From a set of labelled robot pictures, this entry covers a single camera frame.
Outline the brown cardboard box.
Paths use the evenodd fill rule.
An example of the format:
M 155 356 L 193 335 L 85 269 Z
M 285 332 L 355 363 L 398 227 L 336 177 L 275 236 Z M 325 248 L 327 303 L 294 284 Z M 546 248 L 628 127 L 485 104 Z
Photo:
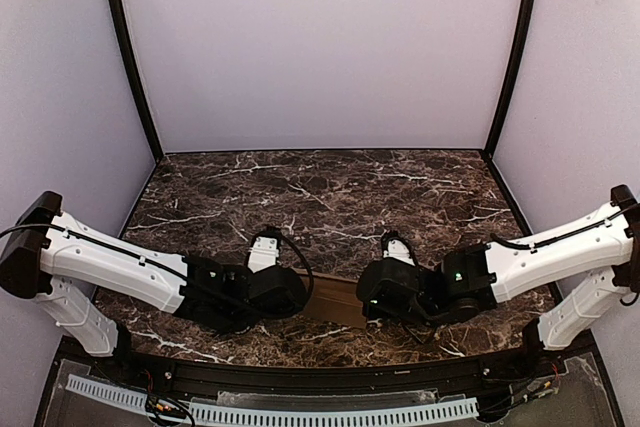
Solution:
M 303 316 L 358 329 L 366 327 L 363 304 L 356 296 L 356 280 L 319 272 L 313 278 L 312 296 L 302 310 Z

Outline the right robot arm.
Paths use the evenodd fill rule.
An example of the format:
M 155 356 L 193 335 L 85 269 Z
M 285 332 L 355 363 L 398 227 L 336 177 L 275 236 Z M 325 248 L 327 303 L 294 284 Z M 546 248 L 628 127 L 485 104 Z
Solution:
M 608 202 L 539 234 L 448 253 L 428 269 L 397 232 L 381 239 L 382 257 L 362 272 L 356 296 L 365 315 L 439 327 L 463 323 L 543 284 L 583 274 L 583 281 L 523 331 L 525 351 L 561 351 L 610 308 L 639 291 L 639 202 L 612 188 Z

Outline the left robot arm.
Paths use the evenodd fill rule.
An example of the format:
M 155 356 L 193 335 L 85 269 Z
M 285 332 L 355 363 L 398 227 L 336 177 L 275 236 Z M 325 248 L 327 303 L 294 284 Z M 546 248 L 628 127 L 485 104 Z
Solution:
M 312 297 L 314 277 L 279 261 L 293 243 L 277 228 L 252 239 L 241 265 L 149 250 L 88 227 L 42 193 L 2 231 L 1 288 L 32 300 L 94 358 L 124 359 L 131 334 L 101 313 L 78 282 L 136 298 L 216 333 L 242 333 L 265 319 L 293 317 Z

